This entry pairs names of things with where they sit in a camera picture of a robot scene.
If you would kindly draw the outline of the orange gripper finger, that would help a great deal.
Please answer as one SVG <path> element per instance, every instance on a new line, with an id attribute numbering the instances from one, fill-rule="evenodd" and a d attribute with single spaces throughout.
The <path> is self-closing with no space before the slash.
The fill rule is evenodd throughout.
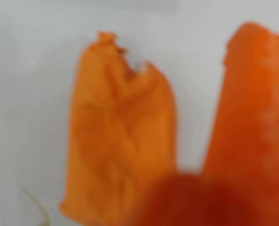
<path id="1" fill-rule="evenodd" d="M 279 35 L 243 24 L 224 65 L 203 173 L 279 182 Z"/>
<path id="2" fill-rule="evenodd" d="M 247 187 L 189 174 L 161 180 L 139 208 L 141 226 L 279 226 L 279 204 Z"/>

